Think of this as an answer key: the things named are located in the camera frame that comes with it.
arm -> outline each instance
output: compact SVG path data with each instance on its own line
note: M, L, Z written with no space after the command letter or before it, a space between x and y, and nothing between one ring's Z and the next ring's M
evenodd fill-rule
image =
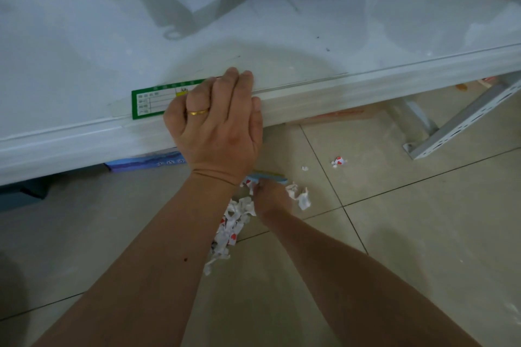
M181 344L219 222L262 142L252 86L231 68L172 102L166 126L192 174L34 347Z
M257 216L282 243L343 344L479 347L393 272L294 217L280 184L263 180L255 188L254 203Z

green border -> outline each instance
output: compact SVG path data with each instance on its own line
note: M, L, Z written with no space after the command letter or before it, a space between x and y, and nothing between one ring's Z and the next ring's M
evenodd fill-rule
M142 118L153 117L155 115L161 115L161 114L165 113L164 111L158 111L156 113L138 115L138 95L139 94L146 94L147 92L155 92L155 91L159 91L161 89L170 89L170 88L184 87L184 86L188 86L188 85L196 85L196 84L200 84L203 81L204 81L204 79L203 80L175 82L173 84L156 85L155 87L136 89L136 90L132 91L132 96L131 96L132 97L132 119L140 120Z

floor tile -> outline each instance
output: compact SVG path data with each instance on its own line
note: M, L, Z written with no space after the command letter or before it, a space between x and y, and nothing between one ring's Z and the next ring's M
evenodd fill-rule
M29 347L79 298L68 298L0 321L0 345Z
M296 202L293 213L305 219L341 206L338 197L299 126L276 125L264 129L264 143L256 169L284 174L300 187L307 187L311 207L302 211ZM239 240L267 231L255 218L244 227Z
M521 345L521 150L347 206L369 255L483 346Z
M476 82L425 92L417 103L439 126L485 91ZM425 134L399 100L370 120L304 125L303 130L343 205L366 199L521 146L521 94L460 133L426 158L411 160L402 145ZM333 169L342 156L347 164Z
M40 203L0 214L0 319L87 290L189 174L89 168Z
M307 220L363 250L340 208ZM182 346L340 345L274 235L239 242L203 276Z

hand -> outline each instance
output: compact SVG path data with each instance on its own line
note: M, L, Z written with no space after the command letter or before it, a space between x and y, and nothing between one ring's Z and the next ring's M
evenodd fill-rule
M163 119L193 173L238 185L253 169L263 122L252 87L251 72L229 68L172 100Z
M276 181L261 178L253 188L255 213L261 221L269 214L285 212L292 214L293 201L284 186Z

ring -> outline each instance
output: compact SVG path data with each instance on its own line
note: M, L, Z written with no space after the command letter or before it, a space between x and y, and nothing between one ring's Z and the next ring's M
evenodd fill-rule
M207 108L205 110L199 110L199 111L187 111L188 114L190 115L201 115L201 114L206 114L210 109Z

